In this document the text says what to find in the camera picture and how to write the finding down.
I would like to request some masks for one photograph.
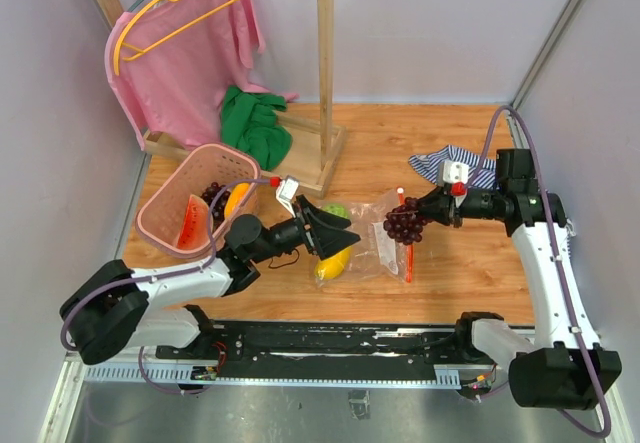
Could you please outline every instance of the grapes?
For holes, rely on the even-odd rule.
[[[418,214],[419,207],[417,198],[408,197],[403,205],[388,212],[382,224],[387,236],[396,243],[407,246],[421,242],[422,231],[432,220]]]
[[[207,203],[207,205],[211,206],[213,203],[213,199],[216,197],[222,186],[217,181],[214,181],[202,192],[201,198]],[[216,225],[220,225],[224,221],[224,207],[229,201],[229,196],[231,193],[229,190],[225,191],[216,201],[216,206],[213,208],[213,221]]]

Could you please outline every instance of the pink cloth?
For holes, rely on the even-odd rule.
[[[149,10],[131,28],[125,42],[145,48],[198,16],[229,0],[180,0]],[[268,92],[249,82],[253,50],[264,51],[253,3],[240,0],[184,30],[133,61],[120,50],[120,75],[113,71],[113,50],[134,17],[125,12],[107,41],[105,66],[113,89],[140,147],[142,130],[170,134],[186,148],[220,141],[220,109],[227,88]]]

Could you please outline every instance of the white wall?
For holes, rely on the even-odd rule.
[[[542,170],[578,227],[572,255],[589,318],[622,356],[640,421],[640,0],[586,0],[522,114]]]
[[[64,355],[58,309],[113,258],[141,153],[93,2],[0,7],[0,428],[32,442]]]
[[[261,73],[316,100],[315,0],[255,1],[268,42]],[[335,99],[508,101],[565,2],[336,0]]]

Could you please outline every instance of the striped cloth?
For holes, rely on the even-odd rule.
[[[459,161],[470,167],[473,172],[480,157],[475,153],[453,145],[447,145],[440,151],[429,153],[428,155],[413,155],[409,158],[409,164],[420,176],[423,176],[433,184],[437,184],[438,167],[444,160]],[[483,169],[480,170],[478,178],[473,182],[474,187],[491,189],[495,180],[496,162],[487,158],[484,161]]]

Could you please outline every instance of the wooden tabletop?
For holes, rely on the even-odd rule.
[[[493,106],[336,105],[333,119],[349,134],[326,200],[373,202],[397,186],[407,196],[433,188],[409,166],[409,156],[453,144],[480,152]],[[291,105],[291,113],[315,118],[317,105]],[[490,155],[511,147],[501,121]],[[177,168],[153,157],[140,208]],[[273,189],[261,188],[265,226],[288,218]],[[463,311],[493,311],[510,324],[533,324],[533,311],[518,254],[499,222],[465,220],[454,229],[431,224],[415,245],[412,283],[388,276],[329,281],[318,288],[304,250],[297,264],[262,273],[247,290],[197,301],[213,319],[453,323]],[[132,268],[183,263],[140,240],[131,228],[124,260]]]

